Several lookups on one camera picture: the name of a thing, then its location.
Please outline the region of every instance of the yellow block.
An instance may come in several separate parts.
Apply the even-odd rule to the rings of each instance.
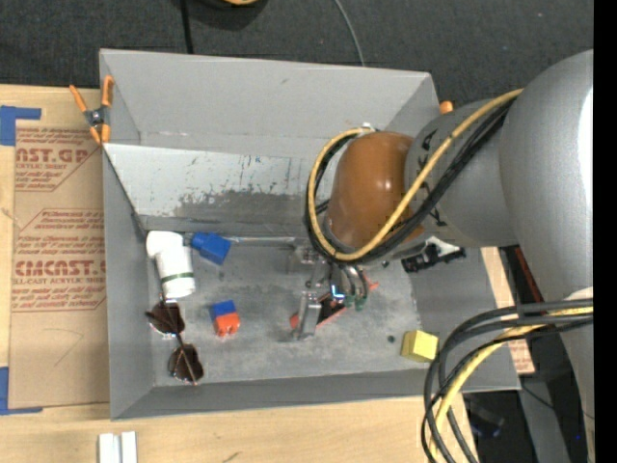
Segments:
[[[408,331],[403,337],[401,355],[416,362],[430,362],[437,355],[439,339],[424,331]]]

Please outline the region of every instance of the pvc pipe connector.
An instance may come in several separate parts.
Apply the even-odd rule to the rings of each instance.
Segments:
[[[161,287],[166,298],[182,298],[194,293],[195,277],[191,248],[184,246],[182,235],[173,231],[150,231],[146,251],[156,260]]]

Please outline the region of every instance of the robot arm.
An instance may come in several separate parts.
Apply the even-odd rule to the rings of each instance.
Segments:
[[[427,237],[455,248],[518,244],[546,301],[593,290],[593,50],[549,68],[495,107],[486,106],[480,101],[441,115],[415,139],[374,132],[352,140],[337,165],[320,223],[335,251],[314,236],[313,244],[339,265],[405,257],[423,248]],[[482,108],[486,112],[452,140],[458,126]],[[418,180],[448,142],[429,175]],[[475,152],[466,151],[479,143]],[[464,169],[453,168],[461,165]],[[419,189],[405,201],[415,185]],[[404,211],[377,246],[348,259],[401,205]],[[414,224],[404,234],[410,220]],[[309,233],[311,225],[321,232],[314,221],[308,219]],[[577,378],[589,460],[595,461],[593,325],[562,340]]]

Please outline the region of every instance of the sunglasses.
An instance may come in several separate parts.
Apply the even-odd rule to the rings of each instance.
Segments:
[[[185,383],[197,385],[203,377],[203,367],[193,344],[185,343],[181,333],[184,320],[176,302],[167,302],[163,296],[151,311],[146,312],[150,325],[163,335],[172,335],[177,339],[178,347],[172,353],[168,363],[170,375]]]

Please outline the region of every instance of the wooden table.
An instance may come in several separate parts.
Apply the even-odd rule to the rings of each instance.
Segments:
[[[97,106],[98,90],[82,92]],[[67,88],[0,85],[0,105],[41,107],[43,123],[81,118]],[[0,147],[0,366],[8,364],[13,248],[14,148]],[[455,413],[472,445],[463,400]],[[0,418],[0,460],[95,462],[98,434],[136,431],[141,463],[420,462],[419,397],[110,422],[105,403]],[[458,460],[453,437],[444,437]]]

